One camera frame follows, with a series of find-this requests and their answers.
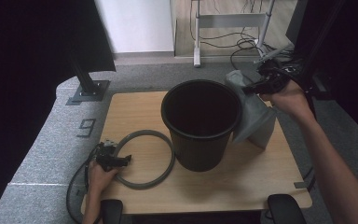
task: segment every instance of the black curtain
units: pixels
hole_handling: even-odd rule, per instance
[[[92,0],[0,1],[0,198],[55,102],[75,76],[71,52],[86,72],[115,71]]]

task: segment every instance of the wall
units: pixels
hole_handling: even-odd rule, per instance
[[[114,53],[172,51],[170,0],[96,0]]]

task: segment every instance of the wooden table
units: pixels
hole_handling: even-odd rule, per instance
[[[160,115],[165,94],[166,91],[115,94],[101,141],[118,142],[143,129],[170,136]],[[292,195],[302,208],[311,206],[307,190],[295,187],[294,183],[303,179],[278,121],[265,150],[248,141],[237,145],[230,142],[221,162],[210,171],[191,172],[176,161],[170,175],[156,187],[129,189],[114,180],[103,199],[120,199],[124,214],[261,210],[268,208],[267,197],[275,193]],[[122,176],[130,182],[144,183],[166,170],[171,152],[161,139],[141,136],[127,143],[119,157],[130,154],[131,164],[122,170]]]

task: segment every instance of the person's left hand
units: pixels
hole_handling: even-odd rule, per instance
[[[106,172],[98,162],[91,161],[89,163],[89,191],[98,194],[101,193],[106,189],[117,173],[118,169],[112,169]]]

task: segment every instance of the trash can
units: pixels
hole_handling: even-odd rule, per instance
[[[167,92],[161,116],[170,130],[176,159],[190,171],[204,172],[221,161],[240,122],[241,102],[223,84],[191,80]]]

